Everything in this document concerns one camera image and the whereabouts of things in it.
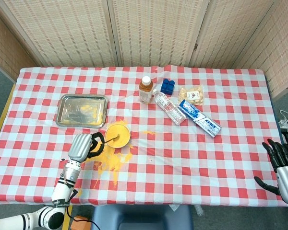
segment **box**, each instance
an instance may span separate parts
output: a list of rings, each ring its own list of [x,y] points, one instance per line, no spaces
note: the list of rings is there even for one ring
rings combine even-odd
[[[75,220],[80,220],[80,219],[86,219],[88,220],[88,218],[85,217],[81,217],[81,216],[76,216]],[[86,222],[86,221],[72,221],[72,225],[71,225],[71,230],[90,230],[91,229],[91,223],[90,222]]]
[[[201,111],[199,111],[193,104],[183,100],[178,108],[183,111],[189,118],[191,118],[196,124],[198,124],[203,130],[205,130],[213,138],[221,130],[221,126],[215,121],[206,117]]]

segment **bowl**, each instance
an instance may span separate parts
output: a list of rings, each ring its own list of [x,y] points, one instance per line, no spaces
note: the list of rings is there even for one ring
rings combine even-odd
[[[106,141],[110,140],[117,137],[118,134],[120,135],[118,139],[107,143],[110,147],[118,149],[128,144],[130,140],[130,130],[128,127],[122,124],[113,124],[108,127],[106,130],[105,139]]]

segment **yellow stain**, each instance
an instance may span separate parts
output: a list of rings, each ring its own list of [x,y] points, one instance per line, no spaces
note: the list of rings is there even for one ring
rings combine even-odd
[[[82,195],[82,189],[81,188],[79,188],[77,195],[78,195],[78,197],[81,197],[81,195]]]
[[[133,149],[133,146],[130,143],[128,144],[128,146],[130,149]]]
[[[99,149],[101,142],[98,143],[96,149]],[[98,176],[100,177],[104,171],[112,172],[113,183],[116,186],[119,171],[124,163],[127,163],[132,157],[129,152],[127,155],[122,155],[120,152],[115,153],[115,148],[105,145],[104,150],[99,156],[89,158],[86,161],[94,161],[94,165],[98,168]]]
[[[156,133],[152,131],[142,131],[142,133],[156,135]]]
[[[108,128],[113,126],[113,125],[117,125],[117,124],[121,124],[121,125],[127,126],[127,122],[126,121],[120,120],[120,121],[108,124]]]
[[[96,121],[93,121],[91,123],[89,123],[90,125],[100,125],[102,123],[102,113],[100,113],[98,115],[98,119],[96,119]]]

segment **water bottle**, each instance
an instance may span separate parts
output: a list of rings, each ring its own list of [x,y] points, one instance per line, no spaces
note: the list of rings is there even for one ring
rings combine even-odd
[[[179,126],[180,123],[183,122],[184,119],[186,119],[186,115],[183,114],[183,112],[180,111],[180,109],[177,108],[177,106],[175,106],[173,102],[164,93],[154,89],[153,96],[156,104],[159,105],[160,108],[167,113],[167,115],[176,125]]]

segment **gray chair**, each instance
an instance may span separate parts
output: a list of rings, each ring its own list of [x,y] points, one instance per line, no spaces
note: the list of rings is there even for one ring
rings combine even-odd
[[[93,221],[101,230],[193,230],[191,206],[104,205],[94,210]]]

